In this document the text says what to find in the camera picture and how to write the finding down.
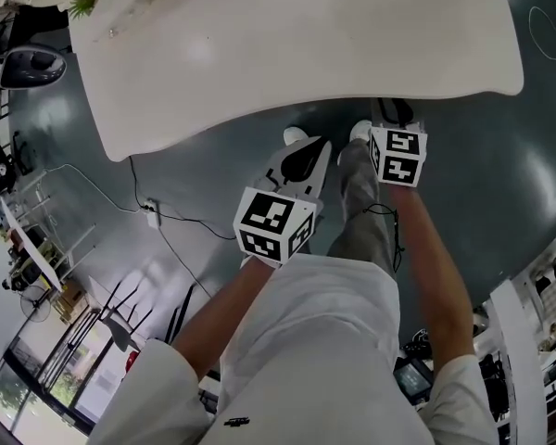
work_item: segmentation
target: white shirt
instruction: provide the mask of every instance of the white shirt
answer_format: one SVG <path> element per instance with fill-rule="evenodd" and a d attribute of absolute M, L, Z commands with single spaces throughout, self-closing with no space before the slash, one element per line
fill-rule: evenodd
<path fill-rule="evenodd" d="M 274 273 L 221 358 L 212 424 L 191 366 L 149 341 L 89 443 L 498 443 L 475 356 L 445 365 L 428 405 L 414 411 L 392 375 L 398 325 L 397 285 L 382 269 L 296 255 Z M 226 424 L 235 418 L 246 424 Z"/>

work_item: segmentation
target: gray floor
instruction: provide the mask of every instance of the gray floor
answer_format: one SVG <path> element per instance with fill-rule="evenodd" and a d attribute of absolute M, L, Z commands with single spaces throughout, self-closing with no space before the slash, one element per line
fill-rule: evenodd
<path fill-rule="evenodd" d="M 556 0 L 512 2 L 524 61 L 520 95 L 411 101 L 429 133 L 419 191 L 474 304 L 485 300 L 503 278 L 519 272 L 556 235 L 556 63 L 541 56 L 529 36 L 527 12 L 533 4 L 556 18 Z M 542 20 L 538 26 L 539 39 L 556 51 L 549 25 Z M 368 99 L 273 109 L 226 122 L 164 151 L 135 156 L 141 199 L 160 200 L 170 215 L 206 220 L 231 235 L 242 190 L 282 145 L 284 127 L 298 124 L 342 146 L 354 122 L 370 113 Z M 13 97 L 10 123 L 35 150 L 37 166 L 73 163 L 117 203 L 137 207 L 129 162 L 106 157 L 74 57 L 57 85 Z M 336 181 L 332 167 L 323 196 L 326 219 L 311 243 L 314 253 L 324 253 L 341 228 Z M 156 315 L 144 333 L 162 331 L 192 280 L 145 216 L 116 211 L 74 172 L 51 173 L 43 187 L 53 197 L 49 210 L 64 245 L 97 223 L 90 239 L 97 250 L 79 268 L 84 281 L 91 275 L 111 289 L 125 275 L 134 275 L 136 282 L 144 276 L 149 287 L 140 308 L 145 311 L 156 303 Z M 209 292 L 236 272 L 240 253 L 235 242 L 217 239 L 189 222 L 164 221 L 162 229 Z M 398 282 L 404 341 L 423 325 L 407 260 Z M 105 292 L 96 295 L 103 298 Z M 206 299 L 198 289 L 190 312 Z"/>

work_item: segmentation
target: black cable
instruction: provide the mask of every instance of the black cable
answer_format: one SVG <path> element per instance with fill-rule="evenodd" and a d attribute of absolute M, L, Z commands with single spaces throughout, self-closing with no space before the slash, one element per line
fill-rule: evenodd
<path fill-rule="evenodd" d="M 202 226 L 204 226 L 206 229 L 208 229 L 211 233 L 213 233 L 216 237 L 218 237 L 219 239 L 224 239 L 226 241 L 234 241 L 237 237 L 236 235 L 233 235 L 231 237 L 226 237 L 224 235 L 220 235 L 218 234 L 216 231 L 214 231 L 210 226 L 208 226 L 205 222 L 199 220 L 199 219 L 190 219 L 190 218 L 177 218 L 175 216 L 170 216 L 169 214 L 163 214 L 162 212 L 160 212 L 160 210 L 154 210 L 146 205 L 143 205 L 140 200 L 138 199 L 138 177 L 136 176 L 136 170 L 133 167 L 133 160 L 132 157 L 128 157 L 130 159 L 130 168 L 132 169 L 132 175 L 133 175 L 133 195 L 136 198 L 136 203 L 138 203 L 138 206 L 140 206 L 140 208 L 142 208 L 143 210 L 148 210 L 148 211 L 152 211 L 155 212 L 156 214 L 158 214 L 159 216 L 163 217 L 163 218 L 167 218 L 167 219 L 173 219 L 175 221 L 185 221 L 187 223 L 198 223 L 201 224 Z"/>
<path fill-rule="evenodd" d="M 383 208 L 386 211 L 385 212 L 380 212 L 380 211 L 375 211 L 372 210 L 371 208 L 373 206 L 378 206 L 379 208 Z M 371 212 L 372 214 L 378 214 L 380 216 L 387 216 L 387 215 L 391 215 L 393 216 L 393 224 L 394 224 L 394 232 L 395 232 L 395 243 L 396 245 L 394 246 L 394 251 L 393 251 L 393 271 L 397 272 L 399 269 L 399 265 L 401 264 L 401 253 L 406 250 L 405 248 L 401 247 L 399 245 L 399 215 L 398 215 L 398 210 L 392 210 L 391 208 L 389 208 L 387 205 L 385 204 L 381 204 L 381 203 L 373 203 L 371 206 L 369 206 L 368 208 L 362 210 L 363 213 L 366 212 Z"/>
<path fill-rule="evenodd" d="M 130 168 L 132 169 L 133 176 L 133 197 L 136 199 L 136 203 L 138 203 L 138 206 L 140 206 L 140 208 L 142 208 L 143 210 L 146 210 L 147 207 L 144 206 L 138 199 L 138 177 L 136 176 L 136 170 L 133 168 L 132 156 L 129 156 L 128 158 L 130 159 Z"/>
<path fill-rule="evenodd" d="M 171 250 L 171 252 L 173 253 L 173 255 L 177 258 L 177 260 L 180 262 L 180 264 L 185 268 L 185 270 L 187 272 L 190 273 L 190 275 L 192 276 L 192 278 L 196 281 L 196 283 L 202 287 L 202 290 L 204 290 L 204 293 L 206 293 L 206 295 L 208 295 L 208 298 L 211 299 L 212 296 L 209 294 L 209 292 L 204 288 L 204 286 L 202 285 L 202 283 L 197 280 L 197 277 L 194 275 L 194 273 L 190 270 L 190 268 L 185 265 L 185 262 L 183 262 L 182 258 L 179 257 L 179 254 L 175 251 L 175 249 L 173 248 L 173 246 L 171 245 L 171 243 L 169 242 L 169 240 L 167 239 L 167 237 L 165 237 L 165 234 L 162 232 L 162 230 L 158 229 L 158 231 L 160 232 L 160 235 L 162 236 L 163 240 L 165 241 L 165 244 L 167 244 L 167 246 L 169 246 L 169 249 Z"/>
<path fill-rule="evenodd" d="M 203 225 L 206 229 L 208 229 L 211 233 L 213 233 L 216 237 L 220 238 L 220 239 L 224 239 L 227 241 L 234 241 L 237 236 L 233 235 L 232 237 L 225 237 L 224 235 L 220 235 L 216 232 L 214 232 L 212 230 L 212 228 L 210 226 L 208 226 L 207 224 L 205 224 L 203 221 L 200 221 L 199 219 L 189 219 L 189 218 L 176 218 L 175 216 L 169 216 L 168 214 L 163 214 L 160 211 L 157 211 L 157 214 L 159 216 L 162 216 L 163 218 L 168 218 L 168 219 L 174 219 L 175 221 L 186 221 L 188 223 L 198 223 Z"/>

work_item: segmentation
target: shoe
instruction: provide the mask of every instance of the shoe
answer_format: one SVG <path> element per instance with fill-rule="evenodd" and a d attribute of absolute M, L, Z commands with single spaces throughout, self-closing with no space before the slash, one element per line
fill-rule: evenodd
<path fill-rule="evenodd" d="M 309 138 L 307 133 L 303 129 L 299 129 L 298 127 L 288 127 L 287 129 L 284 129 L 283 136 L 284 144 L 287 146 L 293 145 L 299 140 L 305 140 L 306 138 Z"/>
<path fill-rule="evenodd" d="M 352 140 L 361 139 L 365 142 L 369 142 L 371 140 L 371 127 L 373 127 L 373 123 L 371 121 L 360 121 L 352 127 L 350 131 L 350 139 Z"/>

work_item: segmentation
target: leg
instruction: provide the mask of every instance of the leg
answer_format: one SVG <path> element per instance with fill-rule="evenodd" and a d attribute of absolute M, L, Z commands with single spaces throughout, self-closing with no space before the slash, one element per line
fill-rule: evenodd
<path fill-rule="evenodd" d="M 379 202 L 379 182 L 366 139 L 352 140 L 342 151 L 339 165 L 345 225 L 327 255 L 372 262 L 395 278 L 385 216 L 362 212 Z"/>

